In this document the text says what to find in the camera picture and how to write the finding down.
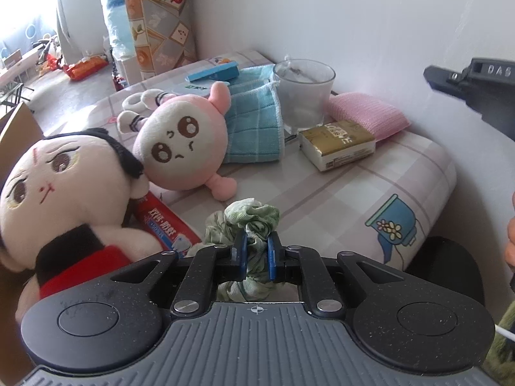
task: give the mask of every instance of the crosshair marking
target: crosshair marking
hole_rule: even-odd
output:
[[[266,309],[262,308],[262,307],[261,307],[261,306],[259,306],[259,305],[254,305],[254,306],[252,306],[251,308],[249,308],[248,310],[251,310],[251,311],[252,311],[252,312],[254,312],[254,313],[261,313],[261,312],[263,312],[263,311],[264,311],[264,310],[266,310]]]

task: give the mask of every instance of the glass cup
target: glass cup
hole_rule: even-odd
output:
[[[315,60],[284,60],[274,66],[284,129],[292,135],[323,124],[336,73]]]

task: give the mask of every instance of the metal pivot screw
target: metal pivot screw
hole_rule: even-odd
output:
[[[322,312],[337,312],[342,308],[338,300],[324,299],[317,303],[318,310]]]
[[[173,308],[180,313],[192,313],[198,310],[199,304],[194,300],[180,300],[174,304]]]

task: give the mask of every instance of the red bag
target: red bag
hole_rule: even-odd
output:
[[[55,71],[57,69],[57,61],[58,59],[50,55],[49,53],[46,54],[46,60],[48,61],[48,66],[50,67],[50,71]]]
[[[109,65],[104,58],[92,56],[87,60],[80,60],[76,64],[63,65],[63,71],[73,80],[79,81]]]

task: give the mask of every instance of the plush doll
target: plush doll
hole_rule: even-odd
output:
[[[216,173],[227,150],[223,117],[231,106],[227,86],[214,83],[208,99],[150,89],[141,101],[155,110],[149,118],[126,110],[117,122],[122,133],[139,132],[132,153],[143,163],[150,181],[167,190],[205,184],[217,200],[233,197],[236,180]]]
[[[142,164],[103,129],[40,140],[20,158],[0,195],[0,262],[35,272],[18,322],[38,300],[161,250],[121,227],[129,199],[148,188]]]

